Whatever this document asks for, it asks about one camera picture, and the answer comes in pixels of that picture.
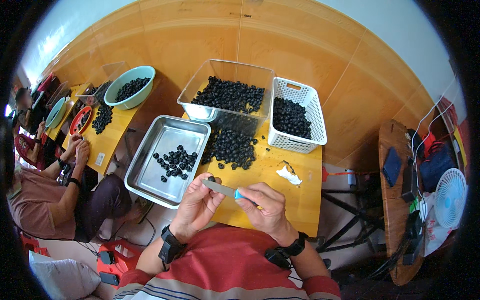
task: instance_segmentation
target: white tissue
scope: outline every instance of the white tissue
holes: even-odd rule
[[[287,166],[283,166],[283,169],[278,170],[276,173],[290,181],[291,184],[299,185],[302,182],[297,175],[293,175],[287,170]]]

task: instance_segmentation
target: hand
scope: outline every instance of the hand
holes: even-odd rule
[[[36,138],[39,139],[40,136],[42,135],[43,130],[45,130],[45,121],[41,122],[38,125],[38,130],[36,131]]]
[[[207,188],[202,179],[213,176],[211,173],[200,174],[187,188],[177,215],[170,224],[170,232],[181,242],[186,243],[212,219],[216,209],[225,195]]]
[[[68,161],[71,157],[75,156],[77,146],[82,142],[82,135],[79,133],[74,133],[68,139],[67,150],[62,154],[63,161]]]
[[[239,192],[262,207],[258,209],[244,198],[235,200],[255,228],[270,235],[282,247],[290,246],[299,238],[298,231],[285,217],[285,196],[282,193],[275,191],[265,182],[239,188]]]
[[[85,167],[90,155],[90,143],[88,141],[80,141],[77,145],[77,162],[76,166]]]

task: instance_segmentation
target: blue knife handle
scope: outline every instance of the blue knife handle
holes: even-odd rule
[[[235,190],[235,199],[239,199],[239,198],[245,198],[245,199],[247,199],[248,201],[252,202],[253,205],[258,206],[258,204],[255,203],[254,201],[248,199],[247,197],[243,197],[243,196],[240,194],[239,190],[237,189],[237,190]]]

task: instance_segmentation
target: phone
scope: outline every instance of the phone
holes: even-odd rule
[[[100,278],[102,279],[102,282],[118,286],[119,285],[119,278],[115,274],[110,274],[110,273],[104,273],[104,272],[99,272],[100,273]]]

